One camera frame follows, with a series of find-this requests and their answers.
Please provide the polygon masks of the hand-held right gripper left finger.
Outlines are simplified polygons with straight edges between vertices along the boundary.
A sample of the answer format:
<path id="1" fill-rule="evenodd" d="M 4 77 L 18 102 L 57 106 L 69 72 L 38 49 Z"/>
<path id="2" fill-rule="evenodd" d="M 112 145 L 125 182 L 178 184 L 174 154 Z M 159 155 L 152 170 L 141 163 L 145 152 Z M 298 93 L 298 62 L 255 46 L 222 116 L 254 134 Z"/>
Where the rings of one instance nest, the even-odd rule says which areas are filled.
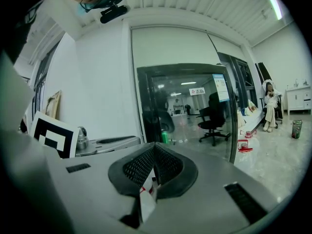
<path id="1" fill-rule="evenodd" d="M 119 194 L 139 196 L 156 163 L 154 148 L 155 143 L 146 143 L 110 165 L 108 178 Z"/>

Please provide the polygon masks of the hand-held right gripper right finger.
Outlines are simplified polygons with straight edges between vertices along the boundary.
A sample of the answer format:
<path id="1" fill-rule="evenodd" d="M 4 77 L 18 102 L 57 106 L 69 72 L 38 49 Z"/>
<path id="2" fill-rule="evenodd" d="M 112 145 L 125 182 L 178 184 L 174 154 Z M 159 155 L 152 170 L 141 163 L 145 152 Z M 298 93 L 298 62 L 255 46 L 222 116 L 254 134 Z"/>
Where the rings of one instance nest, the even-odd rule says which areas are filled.
<path id="1" fill-rule="evenodd" d="M 195 183 L 198 168 L 188 157 L 170 149 L 163 143 L 155 143 L 155 175 L 159 184 L 157 199 L 182 196 Z"/>

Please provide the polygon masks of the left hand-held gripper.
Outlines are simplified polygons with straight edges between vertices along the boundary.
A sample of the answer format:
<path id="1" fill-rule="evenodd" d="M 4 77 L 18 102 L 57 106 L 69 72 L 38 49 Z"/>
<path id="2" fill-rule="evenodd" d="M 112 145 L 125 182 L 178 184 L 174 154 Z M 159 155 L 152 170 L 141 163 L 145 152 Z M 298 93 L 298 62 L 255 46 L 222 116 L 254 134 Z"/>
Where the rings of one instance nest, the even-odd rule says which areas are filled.
<path id="1" fill-rule="evenodd" d="M 30 136 L 42 145 L 57 150 L 60 158 L 74 158 L 113 152 L 141 143 L 136 136 L 100 138 L 90 140 L 84 127 L 73 127 L 37 111 Z"/>

